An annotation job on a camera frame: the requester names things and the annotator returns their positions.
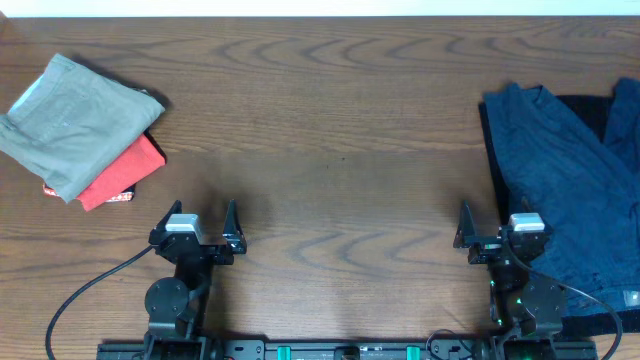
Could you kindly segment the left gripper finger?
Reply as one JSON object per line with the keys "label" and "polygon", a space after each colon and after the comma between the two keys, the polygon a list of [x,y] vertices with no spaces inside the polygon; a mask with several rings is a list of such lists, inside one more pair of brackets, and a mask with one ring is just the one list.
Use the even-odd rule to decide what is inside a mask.
{"label": "left gripper finger", "polygon": [[173,205],[170,207],[168,212],[164,215],[164,217],[158,222],[158,224],[154,227],[155,233],[162,233],[166,231],[166,225],[169,222],[170,218],[174,214],[182,213],[182,202],[180,200],[176,200]]}
{"label": "left gripper finger", "polygon": [[247,253],[247,241],[239,222],[235,200],[229,202],[222,236],[234,254]]}

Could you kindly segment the dark blue shorts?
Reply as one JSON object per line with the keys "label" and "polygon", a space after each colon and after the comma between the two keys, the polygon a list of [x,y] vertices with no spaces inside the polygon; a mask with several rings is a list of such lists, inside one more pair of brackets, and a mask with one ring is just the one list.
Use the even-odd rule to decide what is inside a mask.
{"label": "dark blue shorts", "polygon": [[638,81],[616,84],[603,136],[544,87],[513,83],[484,102],[507,187],[553,229],[533,269],[638,309]]}

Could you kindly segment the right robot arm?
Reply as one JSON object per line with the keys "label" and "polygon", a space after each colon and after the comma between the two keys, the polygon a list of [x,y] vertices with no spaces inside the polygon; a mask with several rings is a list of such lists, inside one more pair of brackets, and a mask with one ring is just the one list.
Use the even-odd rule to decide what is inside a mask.
{"label": "right robot arm", "polygon": [[555,359],[553,336],[562,328],[565,292],[535,275],[550,231],[537,213],[516,213],[493,236],[478,234],[464,201],[453,246],[468,251],[468,263],[485,265],[490,281],[490,318],[499,329],[469,348],[473,359]]}

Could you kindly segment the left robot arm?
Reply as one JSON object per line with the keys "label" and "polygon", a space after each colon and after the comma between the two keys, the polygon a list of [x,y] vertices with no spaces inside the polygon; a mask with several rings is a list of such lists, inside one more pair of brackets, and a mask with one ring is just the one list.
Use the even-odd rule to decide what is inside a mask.
{"label": "left robot arm", "polygon": [[229,203],[221,244],[205,244],[199,217],[182,212],[176,201],[150,232],[149,245],[175,266],[174,275],[153,283],[145,295],[149,315],[144,337],[144,360],[220,360],[224,345],[203,333],[212,273],[216,266],[231,265],[234,256],[247,252],[247,242]]}

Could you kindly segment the red patterned cloth bottom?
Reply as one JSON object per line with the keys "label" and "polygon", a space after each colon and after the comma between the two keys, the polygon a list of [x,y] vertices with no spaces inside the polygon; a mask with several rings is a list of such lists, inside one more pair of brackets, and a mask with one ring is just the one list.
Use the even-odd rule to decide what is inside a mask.
{"label": "red patterned cloth bottom", "polygon": [[[133,200],[134,196],[135,196],[135,184],[126,188],[125,190],[120,191],[119,193],[109,196],[107,197],[107,195],[104,194],[98,194],[96,191],[89,191],[88,194],[81,194],[78,196],[78,200],[81,202],[87,202],[87,203],[97,203],[97,204],[102,204],[102,203],[112,203],[112,202],[129,202],[131,200]],[[46,183],[42,184],[42,190],[43,193],[47,196],[51,196],[51,197],[60,197],[58,195],[58,193],[51,187],[49,187]]]}

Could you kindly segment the folded red cloth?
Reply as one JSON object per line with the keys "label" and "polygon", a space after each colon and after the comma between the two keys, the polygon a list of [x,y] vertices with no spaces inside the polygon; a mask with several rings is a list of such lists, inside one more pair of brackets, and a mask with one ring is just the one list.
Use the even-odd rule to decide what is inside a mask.
{"label": "folded red cloth", "polygon": [[164,166],[165,158],[146,135],[135,140],[113,163],[77,196],[90,211]]}

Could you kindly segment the black cloth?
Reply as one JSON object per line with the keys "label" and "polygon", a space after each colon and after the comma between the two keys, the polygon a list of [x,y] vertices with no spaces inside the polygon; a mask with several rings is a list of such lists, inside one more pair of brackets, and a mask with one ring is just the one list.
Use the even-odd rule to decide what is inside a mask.
{"label": "black cloth", "polygon": [[[600,141],[603,141],[608,122],[608,115],[614,103],[613,97],[593,95],[561,95],[558,99],[571,109],[581,121],[590,128]],[[508,189],[494,153],[488,113],[484,102],[478,104],[481,127],[484,135],[488,164],[493,181],[500,221],[506,223],[511,209],[515,207],[515,198]],[[625,333],[639,332],[639,310],[626,310],[618,313]],[[615,322],[608,312],[589,316],[565,316],[563,318],[564,336],[597,336],[614,334]]]}

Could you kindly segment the folded grey-green trousers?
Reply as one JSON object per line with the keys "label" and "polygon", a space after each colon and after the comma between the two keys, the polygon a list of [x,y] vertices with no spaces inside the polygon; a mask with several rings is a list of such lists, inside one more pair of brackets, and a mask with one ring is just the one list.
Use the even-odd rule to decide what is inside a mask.
{"label": "folded grey-green trousers", "polygon": [[69,203],[165,111],[61,55],[1,116],[1,151]]}

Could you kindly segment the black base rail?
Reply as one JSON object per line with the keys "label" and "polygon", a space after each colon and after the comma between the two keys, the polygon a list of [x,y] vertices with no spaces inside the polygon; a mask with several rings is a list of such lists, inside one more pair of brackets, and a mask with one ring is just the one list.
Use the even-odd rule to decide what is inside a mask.
{"label": "black base rail", "polygon": [[509,341],[503,349],[480,339],[435,338],[420,342],[340,343],[229,340],[196,342],[106,343],[97,360],[427,360],[427,359],[596,359],[592,342]]}

